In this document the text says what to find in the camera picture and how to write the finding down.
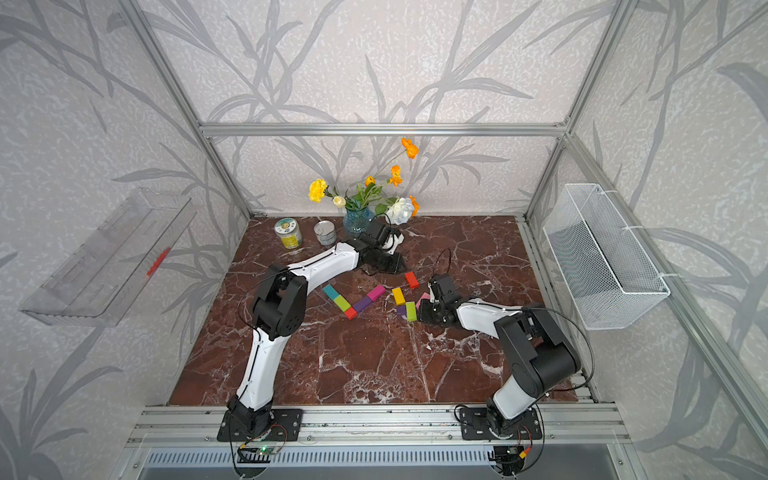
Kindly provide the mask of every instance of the brown marble surface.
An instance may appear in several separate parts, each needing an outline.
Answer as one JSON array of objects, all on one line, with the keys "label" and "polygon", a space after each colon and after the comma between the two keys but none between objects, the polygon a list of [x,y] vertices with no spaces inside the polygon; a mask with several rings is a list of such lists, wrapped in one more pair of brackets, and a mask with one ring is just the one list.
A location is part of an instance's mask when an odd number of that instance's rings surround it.
[{"label": "brown marble surface", "polygon": [[[271,263],[288,264],[324,248],[312,227],[316,217],[300,218],[303,245],[284,250],[275,236],[276,219],[250,223],[223,286],[170,398],[171,405],[224,405],[245,372],[252,331],[238,317],[243,295]],[[341,218],[331,219],[344,238]],[[286,344],[275,380],[274,403],[484,402],[509,377],[504,353],[483,333],[421,323],[396,315],[391,289],[397,286],[408,301],[427,292],[434,270],[445,272],[452,251],[451,276],[468,295],[505,305],[541,302],[513,217],[417,217],[402,226],[399,247],[406,266],[420,285],[412,290],[403,275],[360,269],[338,275],[330,284],[354,304],[374,286],[388,290],[354,319],[322,290],[307,298],[304,324]],[[575,401],[572,392],[554,392],[549,401]]]}]

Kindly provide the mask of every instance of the jar lid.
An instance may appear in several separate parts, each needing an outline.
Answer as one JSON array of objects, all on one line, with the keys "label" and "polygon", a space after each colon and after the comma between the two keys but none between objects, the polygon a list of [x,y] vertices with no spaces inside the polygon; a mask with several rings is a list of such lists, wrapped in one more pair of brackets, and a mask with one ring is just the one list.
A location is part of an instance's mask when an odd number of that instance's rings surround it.
[{"label": "jar lid", "polygon": [[298,223],[293,218],[283,218],[275,224],[275,231],[281,234],[291,233],[297,226]]},{"label": "jar lid", "polygon": [[315,225],[315,235],[327,235],[328,233],[333,232],[336,229],[336,226],[333,225],[333,222],[330,220],[323,220],[320,222],[317,222]]}]

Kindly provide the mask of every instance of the pink block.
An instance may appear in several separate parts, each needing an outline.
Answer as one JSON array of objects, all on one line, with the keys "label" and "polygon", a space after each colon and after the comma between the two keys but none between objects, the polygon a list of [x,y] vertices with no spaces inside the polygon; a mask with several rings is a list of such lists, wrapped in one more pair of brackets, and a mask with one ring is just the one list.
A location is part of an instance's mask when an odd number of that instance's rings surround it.
[{"label": "pink block", "polygon": [[378,285],[375,289],[368,292],[368,298],[375,302],[376,299],[383,295],[385,291],[386,289],[383,285]]},{"label": "pink block", "polygon": [[419,305],[422,304],[422,300],[429,300],[429,294],[428,293],[424,293],[422,295],[422,298],[420,298],[419,301],[416,302],[416,308],[419,308]]}]

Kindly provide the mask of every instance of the cyan block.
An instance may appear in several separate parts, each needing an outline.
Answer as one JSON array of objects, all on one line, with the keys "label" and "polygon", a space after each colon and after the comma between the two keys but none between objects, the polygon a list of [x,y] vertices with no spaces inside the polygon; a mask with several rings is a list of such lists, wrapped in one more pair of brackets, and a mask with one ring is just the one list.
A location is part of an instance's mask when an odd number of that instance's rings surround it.
[{"label": "cyan block", "polygon": [[339,292],[337,292],[337,291],[336,291],[336,289],[335,289],[335,288],[333,288],[333,287],[332,287],[332,286],[330,286],[330,285],[325,285],[325,286],[323,287],[323,292],[325,292],[325,293],[326,293],[326,295],[327,295],[327,296],[328,296],[328,297],[329,297],[331,300],[335,300],[335,299],[336,299],[338,296],[340,296],[340,295],[339,295]]}]

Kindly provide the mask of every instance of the flower stem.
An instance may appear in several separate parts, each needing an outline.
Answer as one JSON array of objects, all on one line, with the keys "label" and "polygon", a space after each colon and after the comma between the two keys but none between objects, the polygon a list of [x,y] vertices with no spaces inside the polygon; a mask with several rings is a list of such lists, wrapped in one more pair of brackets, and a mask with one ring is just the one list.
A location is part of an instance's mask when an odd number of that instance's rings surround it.
[{"label": "flower stem", "polygon": [[374,176],[373,176],[373,178],[376,178],[376,177],[378,177],[378,176],[379,176],[379,174],[380,174],[380,173],[382,173],[382,171],[384,171],[384,169],[387,167],[387,165],[391,164],[393,161],[395,161],[395,159],[396,159],[397,157],[399,157],[400,155],[404,154],[406,151],[407,151],[407,150],[404,150],[404,151],[400,152],[399,154],[395,155],[394,157],[392,157],[392,160],[390,160],[390,161],[388,161],[387,163],[385,163],[385,164],[384,164],[384,166],[383,166],[383,167],[381,167],[381,169],[380,169],[378,172],[376,172],[376,175],[374,175]]}]

